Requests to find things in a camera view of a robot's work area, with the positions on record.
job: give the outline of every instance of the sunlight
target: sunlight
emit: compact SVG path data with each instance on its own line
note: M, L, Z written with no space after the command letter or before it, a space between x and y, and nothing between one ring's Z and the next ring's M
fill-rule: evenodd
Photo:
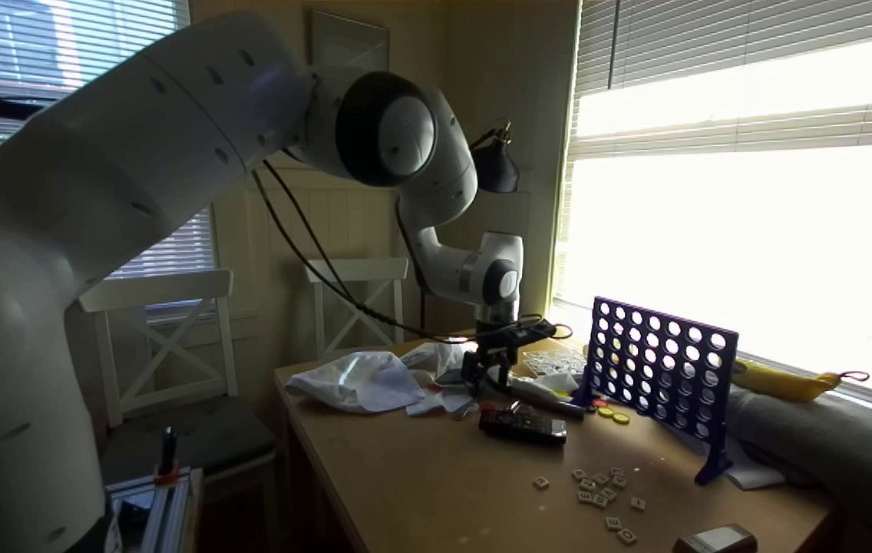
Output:
M872 43L758 62L580 99L578 136L872 103Z
M791 364L872 364L870 180L872 147L580 161L555 289L740 330Z

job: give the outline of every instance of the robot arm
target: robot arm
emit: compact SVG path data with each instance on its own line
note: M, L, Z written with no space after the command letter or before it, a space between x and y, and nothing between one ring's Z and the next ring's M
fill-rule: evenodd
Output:
M438 298L472 305L484 326L518 313L522 239L484 232L478 253L438 241L437 228L468 212L475 167L438 93L393 72L314 72L314 109L291 152L362 184L395 188L399 230L417 279Z
M460 253L437 235L475 193L442 99L387 72L310 77L253 14L178 32L0 147L0 551L68 551L105 514L68 305L283 147L401 184L424 281L481 318L515 313L515 239Z

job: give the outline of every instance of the window blind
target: window blind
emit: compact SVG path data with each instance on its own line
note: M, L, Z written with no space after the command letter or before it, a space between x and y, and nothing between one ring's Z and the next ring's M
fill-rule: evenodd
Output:
M872 373L872 0L582 0L575 67L554 305Z
M187 25L183 0L0 4L0 140L22 130L13 108L43 109L141 45ZM114 276L215 268L211 217L199 212Z

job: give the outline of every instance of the yellow object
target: yellow object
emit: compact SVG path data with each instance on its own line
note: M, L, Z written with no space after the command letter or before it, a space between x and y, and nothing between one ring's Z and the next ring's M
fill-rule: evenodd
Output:
M837 388L848 374L853 373L798 374L756 360L734 360L734 383L789 402L814 402L821 392Z
M625 411L613 411L613 409L600 409L597 415L602 415L602 418L612 418L613 423L629 423L629 415Z

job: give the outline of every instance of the black cable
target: black cable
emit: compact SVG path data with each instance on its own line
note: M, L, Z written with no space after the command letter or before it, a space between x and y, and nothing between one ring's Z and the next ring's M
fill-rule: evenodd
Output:
M276 184L283 188L283 193L288 197L291 212L294 212L294 215L300 217L300 223L306 228L306 235L314 239L314 249L320 253L320 258L323 258L325 268L331 269L336 287L343 289L343 298L353 298L351 289L346 289L346 281L341 279L341 273L339 273L331 254L325 254L325 249L323 249L323 241L320 241L320 235L316 235L316 230L314 230L314 223L310 223L305 207L294 198L291 188L285 184L285 177L276 173L273 162L267 162L267 161L262 161L262 162L264 162L264 169L276 177Z
M387 313L381 313L381 311L374 311L374 308L355 300L355 298L351 295L351 289L343 287L343 279L339 276L339 269L336 269L331 258L325 254L323 241L316 239L316 230L314 230L306 212L300 209L300 203L294 198L294 193L288 191L285 177L283 177L267 161L264 161L264 167L269 169L269 176L273 176L273 177L280 180L280 188L285 191L288 203L294 207L297 217L305 222L305 228L306 228L306 232L310 232L316 253L323 254L325 268L331 269L331 276L336 276L339 281L331 281L325 273L320 273L320 269L314 268L314 261L294 245L294 239L291 239L291 232L285 230L280 212L273 209L273 198L267 197L267 191L264 191L264 184L262 184L262 176L253 169L254 188L257 188L262 198L264 198L264 209L269 212L269 217L273 217L280 235L285 239L285 245L291 249L291 254L294 254L323 287L327 287L327 289L331 289L339 298L343 298L351 308L355 308L359 313L365 313L365 317L370 317L370 318L378 318L378 323L384 323L384 326L404 330L404 332L410 332L410 334L417 334L417 339L430 339L430 340L447 340L447 339L442 339L442 334L434 334L434 332L426 332L426 330L404 326L404 323L399 323L399 318L393 318L393 317L387 317Z
M273 217L273 223L276 223L280 235L285 239L285 245L291 249L291 254L297 254L297 258L305 261L305 268L306 268L310 273L316 273L316 279L323 279L336 295L346 298L346 291L339 289L336 281L327 281L327 279L306 261L306 254L294 245L294 239L291 239L291 232L285 230L285 223L283 223L283 217L280 217L280 212L276 212L269 193L267 193L264 184L262 184L257 169L253 169L253 177L254 177L254 188L257 188L257 193L262 193L262 203L264 203L267 215Z
M471 140L471 151L481 147L488 139L496 139L500 130L484 130L475 140Z

